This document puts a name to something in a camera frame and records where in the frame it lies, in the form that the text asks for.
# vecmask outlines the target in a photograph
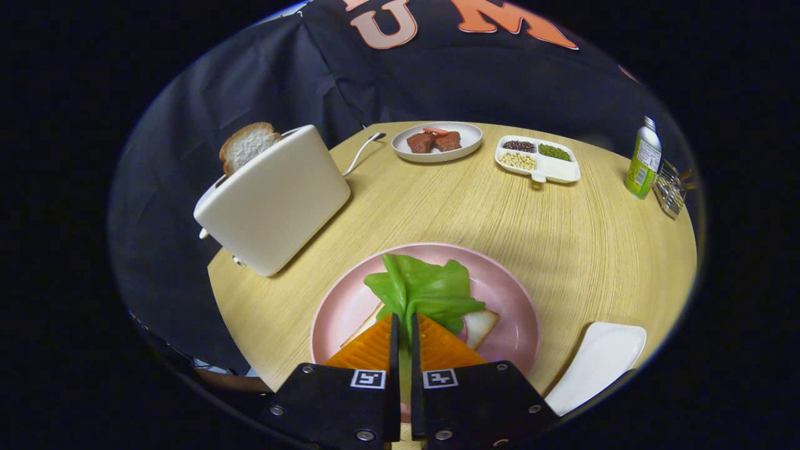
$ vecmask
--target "toast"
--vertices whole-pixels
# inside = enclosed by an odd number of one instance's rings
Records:
[[[230,177],[251,159],[272,147],[283,137],[275,132],[271,123],[256,122],[235,132],[222,144],[219,160],[222,171]]]
[[[339,346],[339,347],[340,347],[340,348],[344,348],[344,346],[346,346],[347,344],[349,344],[350,342],[352,342],[352,341],[353,341],[355,338],[357,338],[357,337],[358,337],[358,335],[360,335],[361,333],[363,333],[363,332],[364,332],[364,331],[365,331],[367,328],[369,328],[369,327],[373,326],[373,325],[375,324],[375,322],[377,322],[377,321],[378,321],[378,311],[381,311],[381,308],[382,308],[382,307],[383,307],[383,303],[378,303],[378,307],[376,307],[376,308],[375,308],[375,311],[372,311],[372,314],[370,314],[370,316],[369,316],[369,317],[367,317],[367,318],[366,318],[366,320],[364,320],[364,323],[362,323],[362,324],[361,324],[361,327],[359,327],[359,328],[358,328],[358,330],[356,330],[356,331],[355,331],[355,333],[353,333],[352,335],[350,335],[350,337],[349,337],[349,338],[347,338],[347,340],[345,341],[345,343],[344,343],[344,344],[342,344],[342,345],[341,345],[341,346]]]
[[[375,311],[372,311],[369,317],[364,320],[361,327],[355,331],[347,340],[340,346],[344,348],[347,344],[352,342],[358,335],[363,333],[367,328],[373,326],[377,321],[378,311],[381,311],[383,303],[379,303]],[[471,312],[464,315],[464,328],[466,328],[466,346],[471,350],[477,350],[478,346],[483,343],[483,340],[489,335],[494,328],[494,325],[500,320],[500,315],[488,309],[481,311]]]

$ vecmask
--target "bottle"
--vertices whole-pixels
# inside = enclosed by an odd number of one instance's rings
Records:
[[[644,199],[650,192],[650,184],[655,179],[658,164],[661,162],[661,141],[655,134],[655,122],[645,116],[645,126],[636,134],[634,157],[625,177],[625,187],[631,194]]]

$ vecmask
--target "orange letter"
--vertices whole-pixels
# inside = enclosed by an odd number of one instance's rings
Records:
[[[401,46],[409,42],[417,34],[417,21],[414,20],[411,11],[406,7],[406,3],[408,3],[408,0],[393,0],[381,6],[382,10],[391,11],[400,24],[400,30],[395,34],[386,35],[381,32],[375,19],[373,19],[375,11],[361,14],[354,18],[350,24],[358,29],[366,45],[372,48],[384,50]]]
[[[461,31],[467,33],[494,33],[498,28],[483,19],[481,13],[494,20],[509,33],[517,34],[522,28],[522,20],[528,22],[528,34],[544,42],[550,42],[568,49],[577,50],[578,46],[562,34],[552,23],[536,14],[518,6],[504,3],[497,6],[486,0],[450,0],[464,22],[458,24]]]
[[[347,4],[347,8],[345,8],[345,11],[352,11],[355,8],[358,8],[359,6],[363,5],[364,3],[367,3],[369,0],[343,0],[343,1],[345,4]]]

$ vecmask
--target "white toaster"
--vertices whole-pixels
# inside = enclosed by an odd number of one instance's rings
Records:
[[[274,275],[345,204],[350,187],[317,128],[305,125],[223,176],[194,207],[194,219],[261,276]]]

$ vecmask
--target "wire basket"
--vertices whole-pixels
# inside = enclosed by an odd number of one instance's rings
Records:
[[[669,217],[676,219],[686,202],[686,184],[679,178],[675,166],[666,160],[653,180],[653,191],[661,204],[661,209]]]

